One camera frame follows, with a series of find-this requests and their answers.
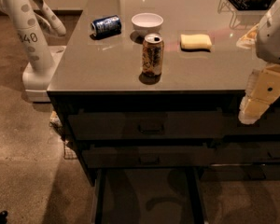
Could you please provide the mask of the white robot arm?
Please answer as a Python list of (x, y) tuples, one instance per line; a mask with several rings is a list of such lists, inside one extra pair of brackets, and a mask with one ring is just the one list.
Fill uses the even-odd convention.
[(254, 48), (258, 58), (267, 64), (254, 70), (248, 78), (245, 97), (238, 119), (254, 124), (280, 97), (280, 0), (276, 0), (258, 24), (236, 43), (242, 49)]

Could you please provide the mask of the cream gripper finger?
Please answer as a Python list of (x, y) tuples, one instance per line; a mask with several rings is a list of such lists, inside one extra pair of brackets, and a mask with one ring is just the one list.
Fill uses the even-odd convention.
[(238, 119), (244, 125), (251, 125), (258, 121), (269, 105), (245, 96), (240, 103)]

